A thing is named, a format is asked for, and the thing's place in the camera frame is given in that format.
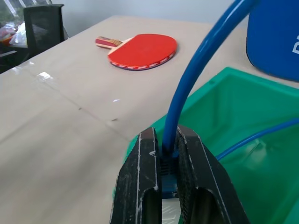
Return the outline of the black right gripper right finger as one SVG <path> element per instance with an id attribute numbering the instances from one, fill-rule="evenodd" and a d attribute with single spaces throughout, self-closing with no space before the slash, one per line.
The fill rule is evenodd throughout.
<path id="1" fill-rule="evenodd" d="M 199 135 L 178 126 L 176 146 L 183 224 L 250 224 L 227 171 Z"/>

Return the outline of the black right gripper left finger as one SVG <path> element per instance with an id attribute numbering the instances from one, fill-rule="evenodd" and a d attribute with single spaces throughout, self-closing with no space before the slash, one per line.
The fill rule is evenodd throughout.
<path id="1" fill-rule="evenodd" d="M 156 131 L 140 132 L 116 181 L 109 224 L 161 224 L 162 178 Z"/>

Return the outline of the green plastic bin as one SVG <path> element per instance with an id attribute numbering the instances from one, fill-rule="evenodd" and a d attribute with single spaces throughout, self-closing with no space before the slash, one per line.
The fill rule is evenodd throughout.
<path id="1" fill-rule="evenodd" d="M 183 224 L 178 149 L 176 139 L 170 152 L 162 148 L 165 120 L 145 128 L 158 140 L 161 224 Z M 194 130 L 225 168 L 250 224 L 299 224 L 299 89 L 225 68 L 187 99 L 178 126 Z"/>

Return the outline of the red table tennis paddle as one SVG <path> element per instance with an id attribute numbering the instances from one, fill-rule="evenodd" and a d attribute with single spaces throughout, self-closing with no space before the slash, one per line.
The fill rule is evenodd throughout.
<path id="1" fill-rule="evenodd" d="M 148 70 L 172 59 L 177 51 L 177 41 L 167 35 L 138 34 L 124 41 L 98 37 L 98 47 L 109 49 L 109 62 L 125 70 Z"/>

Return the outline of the blue round container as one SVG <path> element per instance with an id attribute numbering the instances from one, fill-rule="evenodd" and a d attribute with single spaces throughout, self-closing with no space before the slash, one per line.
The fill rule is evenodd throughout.
<path id="1" fill-rule="evenodd" d="M 258 70 L 299 82 L 299 0 L 259 0 L 249 14 L 246 53 Z"/>

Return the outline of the black mesh office chair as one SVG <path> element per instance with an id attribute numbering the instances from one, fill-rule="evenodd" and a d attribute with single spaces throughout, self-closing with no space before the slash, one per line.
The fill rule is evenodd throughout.
<path id="1" fill-rule="evenodd" d="M 16 48 L 0 56 L 0 74 L 65 41 L 62 7 L 64 4 L 31 6 L 23 9 L 27 47 L 20 60 Z"/>

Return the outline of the clear plastic bag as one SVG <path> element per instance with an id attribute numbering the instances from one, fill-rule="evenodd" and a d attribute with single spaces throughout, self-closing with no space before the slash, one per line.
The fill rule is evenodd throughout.
<path id="1" fill-rule="evenodd" d="M 26 36 L 26 28 L 25 22 L 18 26 L 18 30 L 13 35 L 12 39 L 9 42 L 10 45 L 16 47 L 27 47 L 27 36 Z"/>

